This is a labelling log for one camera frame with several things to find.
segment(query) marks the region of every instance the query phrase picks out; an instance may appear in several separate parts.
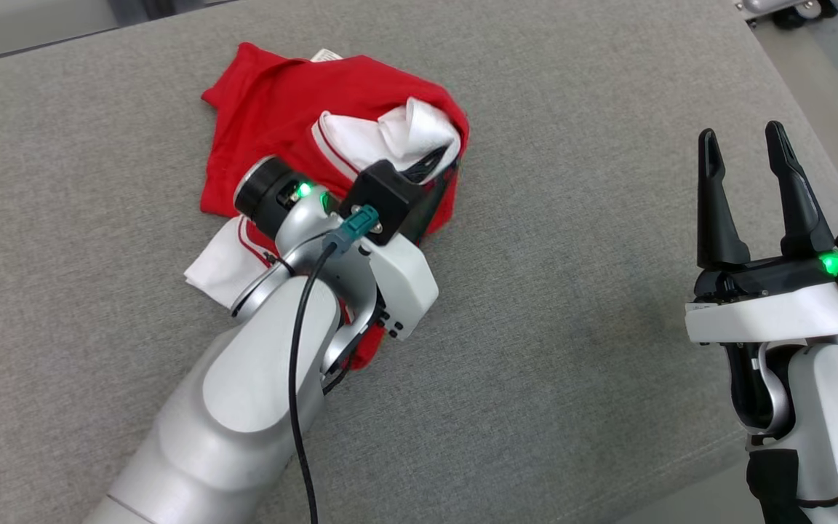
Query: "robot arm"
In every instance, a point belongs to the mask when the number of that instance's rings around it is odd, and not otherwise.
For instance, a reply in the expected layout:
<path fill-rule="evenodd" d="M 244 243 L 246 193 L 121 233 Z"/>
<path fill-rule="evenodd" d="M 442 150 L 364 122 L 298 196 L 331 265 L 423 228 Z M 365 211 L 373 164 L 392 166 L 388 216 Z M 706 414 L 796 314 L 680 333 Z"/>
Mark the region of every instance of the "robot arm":
<path fill-rule="evenodd" d="M 399 176 L 375 165 L 359 183 Z M 170 395 L 143 444 L 86 524 L 239 524 L 292 458 L 288 396 L 293 325 L 326 238 L 355 206 L 375 206 L 383 189 L 352 190 L 339 202 L 322 186 L 276 158 L 258 162 L 236 190 L 236 208 L 275 238 L 280 263 L 256 279 L 233 305 L 240 322 L 218 336 Z M 410 202 L 379 225 L 386 234 L 351 238 L 324 261 L 312 282 L 300 331 L 295 373 L 299 428 L 323 405 L 323 381 L 351 354 L 363 332 L 385 322 L 406 338 L 438 298 L 425 256 L 396 233 Z M 342 322 L 339 298 L 350 321 Z"/>
<path fill-rule="evenodd" d="M 752 261 L 736 233 L 712 130 L 701 133 L 691 341 L 724 346 L 749 433 L 749 487 L 767 524 L 838 524 L 838 239 L 784 128 L 765 129 L 778 176 L 781 256 Z M 784 341 L 804 341 L 789 344 Z"/>

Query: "red t-shirt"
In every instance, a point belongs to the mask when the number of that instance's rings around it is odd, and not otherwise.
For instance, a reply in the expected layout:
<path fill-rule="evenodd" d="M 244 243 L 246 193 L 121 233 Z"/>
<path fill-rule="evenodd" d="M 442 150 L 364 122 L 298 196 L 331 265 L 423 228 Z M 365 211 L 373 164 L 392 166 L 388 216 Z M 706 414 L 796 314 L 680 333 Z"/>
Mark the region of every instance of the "red t-shirt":
<path fill-rule="evenodd" d="M 468 119 L 442 86 L 365 56 L 314 63 L 240 44 L 235 60 L 202 95 L 218 110 L 218 117 L 200 209 L 227 218 L 236 216 L 232 196 L 237 183 L 267 155 L 279 156 L 292 169 L 345 198 L 353 181 L 325 158 L 313 139 L 313 123 L 323 111 L 376 120 L 404 106 L 410 97 L 449 116 L 461 135 L 461 158 L 468 143 Z M 450 183 L 428 232 L 440 229 L 452 217 L 456 182 Z M 273 242 L 259 231 L 252 241 L 276 252 Z M 366 332 L 354 368 L 368 364 L 383 334 L 378 326 Z"/>

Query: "folded cloth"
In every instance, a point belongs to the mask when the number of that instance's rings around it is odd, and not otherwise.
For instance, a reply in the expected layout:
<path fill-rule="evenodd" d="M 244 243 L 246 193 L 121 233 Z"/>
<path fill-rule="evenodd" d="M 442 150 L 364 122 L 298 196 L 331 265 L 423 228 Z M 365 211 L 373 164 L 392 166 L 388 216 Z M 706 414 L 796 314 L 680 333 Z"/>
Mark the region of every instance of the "folded cloth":
<path fill-rule="evenodd" d="M 427 183 L 448 169 L 461 149 L 461 136 L 448 115 L 412 97 L 405 106 L 390 110 L 376 122 L 324 111 L 313 124 L 312 133 L 323 155 L 352 180 L 377 160 L 387 159 L 397 170 L 408 170 L 444 147 L 435 168 L 417 181 Z"/>
<path fill-rule="evenodd" d="M 257 228 L 245 216 L 226 222 L 183 275 L 214 301 L 231 308 L 242 291 L 275 260 L 269 250 L 252 241 Z"/>
<path fill-rule="evenodd" d="M 272 239 L 235 218 L 237 183 L 254 163 L 277 155 L 343 198 L 358 172 L 380 159 L 413 170 L 445 189 L 428 232 L 441 228 L 455 205 L 456 164 L 468 142 L 468 120 L 443 87 L 369 57 L 327 62 L 288 60 L 243 43 L 219 81 L 203 94 L 218 110 L 200 208 L 233 220 L 187 269 L 186 281 L 230 306 L 278 255 Z M 385 335 L 366 332 L 353 361 L 363 368 Z"/>

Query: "white fabric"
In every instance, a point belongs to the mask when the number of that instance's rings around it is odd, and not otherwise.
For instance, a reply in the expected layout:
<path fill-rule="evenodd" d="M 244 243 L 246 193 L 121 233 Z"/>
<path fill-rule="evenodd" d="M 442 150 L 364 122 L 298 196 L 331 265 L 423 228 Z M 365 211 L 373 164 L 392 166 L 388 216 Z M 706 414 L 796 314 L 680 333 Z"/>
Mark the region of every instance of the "white fabric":
<path fill-rule="evenodd" d="M 244 216 L 230 219 L 183 272 L 186 283 L 226 308 L 231 308 L 253 279 L 267 271 L 263 256 L 269 252 L 247 239 L 248 226 L 253 227 Z"/>
<path fill-rule="evenodd" d="M 445 112 L 414 98 L 376 122 L 326 111 L 313 124 L 312 133 L 326 160 L 352 180 L 378 160 L 389 159 L 396 169 L 405 170 L 448 146 L 425 183 L 451 165 L 461 149 L 461 137 Z M 183 273 L 186 283 L 231 308 L 247 285 L 267 271 L 265 259 L 272 255 L 247 238 L 247 228 L 253 226 L 243 216 L 230 219 Z"/>
<path fill-rule="evenodd" d="M 406 170 L 433 150 L 448 146 L 439 165 L 423 180 L 425 183 L 454 162 L 461 149 L 461 137 L 448 115 L 412 97 L 405 106 L 390 110 L 376 122 L 326 111 L 316 125 L 335 150 L 323 153 L 336 153 L 356 172 L 381 159 L 390 160 L 397 170 Z"/>

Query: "gray table surface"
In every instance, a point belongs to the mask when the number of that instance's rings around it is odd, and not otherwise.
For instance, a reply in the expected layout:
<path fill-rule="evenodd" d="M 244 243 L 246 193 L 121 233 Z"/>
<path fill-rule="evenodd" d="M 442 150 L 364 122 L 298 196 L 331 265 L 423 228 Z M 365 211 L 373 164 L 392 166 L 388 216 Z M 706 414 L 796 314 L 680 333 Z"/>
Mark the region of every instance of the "gray table surface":
<path fill-rule="evenodd" d="M 608 522 L 738 457 L 724 356 L 690 344 L 696 136 L 755 256 L 782 236 L 784 122 L 838 231 L 838 176 L 722 0 L 244 0 L 0 60 L 0 523 L 74 523 L 232 325 L 182 272 L 200 101 L 236 46 L 369 54 L 442 83 L 472 139 L 442 295 L 306 437 L 326 522 Z M 262 522 L 303 522 L 290 467 Z"/>

